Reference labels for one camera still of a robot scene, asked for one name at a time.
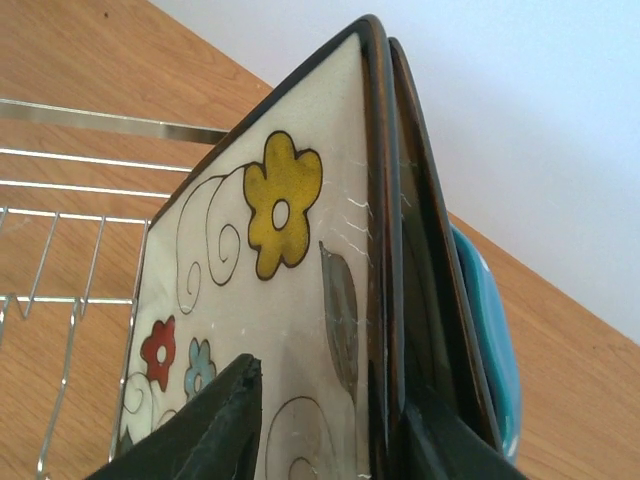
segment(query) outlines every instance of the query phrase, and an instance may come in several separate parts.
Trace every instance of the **blue flower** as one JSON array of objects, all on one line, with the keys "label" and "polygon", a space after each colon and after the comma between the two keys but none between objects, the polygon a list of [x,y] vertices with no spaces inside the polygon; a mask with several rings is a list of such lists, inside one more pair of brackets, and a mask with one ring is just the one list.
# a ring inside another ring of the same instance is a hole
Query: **blue flower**
[{"label": "blue flower", "polygon": [[216,377],[216,365],[211,361],[211,347],[208,340],[200,345],[194,338],[189,345],[189,368],[184,376],[184,391],[187,400],[195,397]]}]

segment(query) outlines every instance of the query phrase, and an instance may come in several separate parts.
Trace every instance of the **wire rack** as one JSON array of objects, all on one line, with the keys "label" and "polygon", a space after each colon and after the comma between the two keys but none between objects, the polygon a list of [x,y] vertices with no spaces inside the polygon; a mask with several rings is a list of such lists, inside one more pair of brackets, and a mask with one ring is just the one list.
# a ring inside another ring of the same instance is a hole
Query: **wire rack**
[{"label": "wire rack", "polygon": [[[117,133],[135,133],[137,135],[153,136],[158,138],[186,140],[198,143],[214,144],[225,133],[223,130],[215,130],[203,127],[192,127],[188,125],[171,124],[154,120],[136,119],[131,117],[107,115],[103,113],[84,112],[79,110],[71,110],[60,107],[51,107],[47,105],[27,104],[24,102],[16,102],[11,100],[0,100],[0,118],[12,118],[19,120],[27,120],[37,123],[53,123],[63,126],[91,128],[105,130]],[[88,156],[66,155],[56,152],[42,152],[32,150],[21,150],[14,148],[0,148],[0,159],[3,156],[27,157],[31,159],[39,159],[50,163],[51,166],[61,162],[85,163],[91,165],[99,165],[101,168],[109,167],[125,167],[132,171],[140,170],[161,170],[175,172],[179,174],[188,174],[191,169],[189,167],[172,166],[165,164],[153,164],[145,162],[116,160],[108,158],[93,158]],[[59,184],[47,182],[33,182],[15,180],[12,178],[0,178],[0,187],[13,187],[21,189],[44,189],[45,191],[65,190],[73,192],[120,195],[125,197],[151,197],[157,199],[166,199],[170,193],[152,192],[143,190],[129,190],[119,188],[97,187],[92,185],[76,185],[76,184]],[[5,323],[8,320],[9,310],[12,306],[17,311],[16,315],[11,315],[12,320],[17,321],[29,320],[35,304],[67,304],[70,306],[70,313],[67,319],[68,332],[66,337],[66,347],[64,350],[64,361],[62,367],[62,375],[58,387],[55,402],[51,405],[51,414],[42,439],[41,448],[38,455],[37,464],[33,466],[35,477],[37,479],[51,478],[47,469],[47,454],[51,445],[51,440],[56,429],[56,423],[60,415],[60,411],[65,399],[65,393],[70,384],[71,378],[71,359],[74,352],[76,329],[85,317],[90,305],[119,305],[129,308],[126,344],[123,346],[122,370],[120,373],[119,384],[117,386],[117,404],[115,406],[113,418],[113,430],[111,435],[109,451],[105,452],[105,460],[111,461],[115,452],[117,427],[119,424],[120,405],[123,399],[125,378],[127,373],[127,358],[131,346],[133,335],[133,326],[136,317],[137,308],[137,287],[140,280],[140,273],[143,261],[144,247],[147,238],[147,232],[150,220],[146,218],[126,218],[118,216],[103,215],[100,212],[95,214],[78,214],[73,212],[62,211],[45,211],[45,210],[28,210],[24,208],[14,208],[11,205],[0,207],[0,239],[3,235],[3,227],[7,223],[7,219],[12,217],[24,217],[28,219],[39,219],[41,221],[49,221],[48,234],[44,247],[39,255],[39,262],[35,276],[31,282],[28,291],[18,291],[17,288],[10,287],[9,291],[0,291],[0,302],[2,310],[0,312],[0,352],[5,340]],[[84,288],[79,290],[76,295],[71,296],[51,296],[39,295],[38,288],[41,283],[43,274],[47,269],[47,259],[50,255],[51,246],[54,241],[61,235],[61,222],[74,222],[80,224],[92,223],[97,225],[97,235],[93,245],[93,254],[86,274],[86,282]],[[142,229],[141,240],[137,245],[131,245],[131,249],[136,250],[137,266],[135,270],[135,279],[131,285],[131,294],[127,297],[119,297],[116,295],[94,296],[92,294],[92,286],[96,273],[96,265],[99,262],[101,247],[103,244],[104,233],[106,227],[111,224],[119,224],[127,227],[136,227]]]}]

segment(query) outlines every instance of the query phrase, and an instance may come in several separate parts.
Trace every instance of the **turquoise dish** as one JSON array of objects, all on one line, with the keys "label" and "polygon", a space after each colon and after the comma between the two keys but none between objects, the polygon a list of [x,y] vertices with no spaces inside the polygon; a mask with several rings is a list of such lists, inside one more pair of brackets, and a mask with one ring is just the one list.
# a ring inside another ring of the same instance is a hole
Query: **turquoise dish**
[{"label": "turquoise dish", "polygon": [[453,224],[480,354],[485,368],[504,456],[515,463],[522,429],[522,390],[509,326],[487,262]]}]

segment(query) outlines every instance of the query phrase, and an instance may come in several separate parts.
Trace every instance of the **white wall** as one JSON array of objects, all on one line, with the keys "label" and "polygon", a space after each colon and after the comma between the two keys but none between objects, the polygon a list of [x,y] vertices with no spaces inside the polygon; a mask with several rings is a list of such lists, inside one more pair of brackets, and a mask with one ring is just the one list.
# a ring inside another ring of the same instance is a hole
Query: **white wall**
[{"label": "white wall", "polygon": [[378,15],[449,210],[640,343],[640,1],[154,3],[272,85]]}]

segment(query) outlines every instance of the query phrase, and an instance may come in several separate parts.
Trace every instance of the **wooden surface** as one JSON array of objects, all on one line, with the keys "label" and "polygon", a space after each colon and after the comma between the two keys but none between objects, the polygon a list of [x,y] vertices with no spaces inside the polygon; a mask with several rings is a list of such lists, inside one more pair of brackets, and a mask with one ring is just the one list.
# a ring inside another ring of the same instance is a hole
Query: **wooden surface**
[{"label": "wooden surface", "polygon": [[[229,128],[268,92],[150,4],[5,0],[0,96]],[[206,146],[0,121],[0,146],[194,165]],[[170,192],[179,174],[0,156],[0,178]],[[150,217],[162,203],[0,186],[0,205]],[[531,478],[632,479],[640,472],[640,348],[477,232],[507,310],[524,389],[518,465]],[[0,232],[0,293],[27,295],[51,219],[9,215]],[[40,295],[81,295],[97,223],[61,220]],[[109,225],[94,296],[131,296],[141,229]],[[15,306],[0,347],[0,478],[28,478],[60,386],[71,305]],[[48,456],[52,477],[106,460],[128,307],[90,306]]]}]

